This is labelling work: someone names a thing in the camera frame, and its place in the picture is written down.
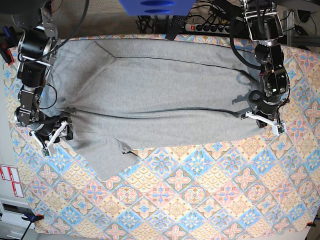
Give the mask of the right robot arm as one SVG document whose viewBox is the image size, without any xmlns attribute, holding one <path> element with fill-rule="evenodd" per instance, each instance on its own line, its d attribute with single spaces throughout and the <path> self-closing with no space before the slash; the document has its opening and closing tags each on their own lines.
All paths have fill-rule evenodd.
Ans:
<svg viewBox="0 0 320 240">
<path fill-rule="evenodd" d="M 48 116 L 41 107 L 41 94 L 48 85 L 48 77 L 56 59 L 58 46 L 57 27 L 52 22 L 52 1 L 32 0 L 24 3 L 23 13 L 12 16 L 14 23 L 23 29 L 17 45 L 17 78 L 22 87 L 18 93 L 20 106 L 15 120 L 21 127 L 29 127 L 41 145 L 58 143 L 64 138 L 73 139 L 72 121 L 59 115 Z"/>
</svg>

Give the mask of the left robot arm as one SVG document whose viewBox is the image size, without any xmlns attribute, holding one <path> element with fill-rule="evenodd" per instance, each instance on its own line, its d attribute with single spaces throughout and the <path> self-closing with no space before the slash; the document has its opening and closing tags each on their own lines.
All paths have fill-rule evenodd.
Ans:
<svg viewBox="0 0 320 240">
<path fill-rule="evenodd" d="M 242 0 L 241 10 L 231 14 L 229 41 L 234 55 L 247 67 L 259 71 L 260 89 L 253 90 L 249 102 L 254 106 L 242 118 L 256 120 L 259 128 L 272 126 L 277 134 L 286 130 L 281 120 L 280 108 L 290 100 L 284 95 L 290 94 L 290 80 L 284 67 L 284 54 L 278 39 L 283 37 L 283 27 L 276 10 L 276 4 L 270 0 Z M 249 63 L 238 52 L 234 32 L 236 22 L 242 21 L 248 29 L 250 40 L 256 42 L 254 58 L 258 65 Z"/>
</svg>

